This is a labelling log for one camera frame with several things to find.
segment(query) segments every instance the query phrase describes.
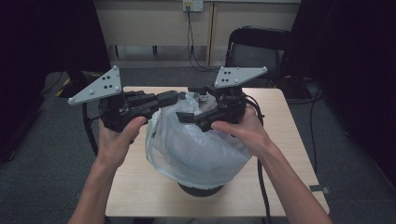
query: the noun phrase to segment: power socket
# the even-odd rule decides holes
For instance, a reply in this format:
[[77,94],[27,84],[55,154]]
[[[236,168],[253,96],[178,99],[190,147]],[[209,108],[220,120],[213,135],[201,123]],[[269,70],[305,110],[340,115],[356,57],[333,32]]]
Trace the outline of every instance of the power socket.
[[183,11],[187,12],[187,7],[190,7],[190,12],[202,12],[204,0],[183,0]]

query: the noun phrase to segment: black chair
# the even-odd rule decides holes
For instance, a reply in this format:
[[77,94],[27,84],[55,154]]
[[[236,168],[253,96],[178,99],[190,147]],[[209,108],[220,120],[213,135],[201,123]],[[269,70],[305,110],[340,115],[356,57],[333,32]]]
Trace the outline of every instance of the black chair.
[[262,78],[273,81],[285,76],[282,64],[286,57],[279,59],[280,50],[290,50],[293,46],[288,31],[245,26],[230,34],[226,67],[264,67],[268,73]]

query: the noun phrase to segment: silver mounting plate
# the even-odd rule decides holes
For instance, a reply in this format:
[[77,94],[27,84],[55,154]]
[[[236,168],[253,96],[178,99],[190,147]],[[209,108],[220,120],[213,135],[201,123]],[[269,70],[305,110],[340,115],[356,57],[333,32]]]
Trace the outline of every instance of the silver mounting plate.
[[84,90],[69,98],[68,103],[70,105],[79,105],[117,95],[121,92],[120,69],[117,66],[113,66],[112,69],[97,78]]
[[239,86],[255,77],[268,72],[264,66],[261,68],[221,67],[215,81],[215,88]]

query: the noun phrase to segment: translucent plastic bag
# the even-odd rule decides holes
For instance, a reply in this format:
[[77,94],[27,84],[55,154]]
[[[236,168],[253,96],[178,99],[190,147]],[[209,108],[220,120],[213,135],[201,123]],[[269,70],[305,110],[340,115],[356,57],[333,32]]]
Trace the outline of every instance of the translucent plastic bag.
[[162,108],[148,122],[147,158],[162,174],[189,188],[213,189],[230,182],[251,158],[235,137],[180,123],[176,112],[199,114],[192,93]]

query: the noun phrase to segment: trash bag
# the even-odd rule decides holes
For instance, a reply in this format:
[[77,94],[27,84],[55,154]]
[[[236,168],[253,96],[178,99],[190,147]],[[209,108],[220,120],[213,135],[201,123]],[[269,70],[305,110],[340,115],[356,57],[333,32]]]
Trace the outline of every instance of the trash bag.
[[230,182],[250,160],[248,149],[237,138],[215,130],[203,133],[195,124],[180,123],[176,112],[202,113],[194,94],[161,108],[148,122],[147,159],[160,173],[196,189],[213,189]]

